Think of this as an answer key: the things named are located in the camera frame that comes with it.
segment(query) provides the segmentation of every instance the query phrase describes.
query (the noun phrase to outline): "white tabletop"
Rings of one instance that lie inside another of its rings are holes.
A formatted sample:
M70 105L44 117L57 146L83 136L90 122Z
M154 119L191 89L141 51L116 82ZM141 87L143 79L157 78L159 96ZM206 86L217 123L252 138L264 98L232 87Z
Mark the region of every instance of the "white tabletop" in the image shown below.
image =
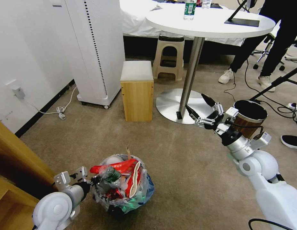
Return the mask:
M209 38L247 38L268 34L275 22L267 17L239 11L235 18L259 20L259 27L225 24L224 22L233 14L227 9L202 9L196 7L194 19L184 20L184 4L169 9L151 11L147 16L147 23L163 31Z

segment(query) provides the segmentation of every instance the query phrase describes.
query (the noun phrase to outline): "table base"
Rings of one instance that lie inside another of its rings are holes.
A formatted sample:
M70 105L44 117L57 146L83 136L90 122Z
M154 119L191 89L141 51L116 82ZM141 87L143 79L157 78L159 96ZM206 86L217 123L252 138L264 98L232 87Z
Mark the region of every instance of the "table base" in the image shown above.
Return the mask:
M183 119L177 119L176 112L179 111L179 103L183 89L175 88L164 91L156 98L156 108L165 118L181 123L193 124L194 120L186 112ZM188 105L199 114L200 117L207 117L213 110L206 104L201 94L191 90Z

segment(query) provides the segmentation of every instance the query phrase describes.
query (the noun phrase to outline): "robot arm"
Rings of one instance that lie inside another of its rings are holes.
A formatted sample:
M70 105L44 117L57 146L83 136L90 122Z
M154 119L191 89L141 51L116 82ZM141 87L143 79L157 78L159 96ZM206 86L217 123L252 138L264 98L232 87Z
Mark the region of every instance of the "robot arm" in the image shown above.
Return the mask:
M70 185L70 177L77 183ZM65 171L54 177L59 192L42 198L33 212L33 221L38 230L63 230L71 223L80 212L80 202L91 189L86 177L86 167L78 168L71 176Z
M213 105L211 98L202 96L208 105ZM238 114L238 110L233 107L223 114L215 110L207 118L200 118L188 105L186 108L195 120L195 125L213 129L221 137L222 144L230 151L228 157L238 172L248 177L255 188L257 203L266 219L297 230L297 190L285 182L278 171L276 159L271 154L258 150L268 145L271 136L262 132L252 140L245 138L231 127ZM273 230L281 229L270 226Z

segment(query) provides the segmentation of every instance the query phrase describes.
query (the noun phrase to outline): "round table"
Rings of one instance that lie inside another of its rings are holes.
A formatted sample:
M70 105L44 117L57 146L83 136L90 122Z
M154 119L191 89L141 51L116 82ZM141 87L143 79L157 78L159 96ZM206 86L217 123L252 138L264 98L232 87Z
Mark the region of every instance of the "round table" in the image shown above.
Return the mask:
M154 10L146 16L146 21L150 26L163 31L194 36L184 88L165 91L156 99L156 107L164 117L182 124L193 124L192 118L188 114L185 115L187 103L200 117L207 117L212 113L212 108L204 102L201 94L191 90L205 37L247 38L261 36L268 34L275 26L275 22L258 14L239 11L234 18L259 20L259 27L225 24L224 22L233 14L233 10L202 9L200 7L196 7L194 19L189 21L184 20L184 9L184 4L175 4L171 10Z

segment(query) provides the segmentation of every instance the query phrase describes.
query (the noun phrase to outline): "beige stool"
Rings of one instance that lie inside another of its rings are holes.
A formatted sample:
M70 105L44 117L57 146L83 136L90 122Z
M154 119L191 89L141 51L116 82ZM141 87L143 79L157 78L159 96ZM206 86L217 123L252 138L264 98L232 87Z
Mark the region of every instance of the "beige stool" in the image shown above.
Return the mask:
M153 64L154 79L158 78L159 73L173 73L175 74L175 81L182 80L184 69L184 45L185 39L183 37L159 36ZM177 50L176 57L163 55L164 48L168 46L172 46ZM173 67L163 66L165 61L173 63Z
M150 61L125 61L121 89L126 121L151 121L154 79Z

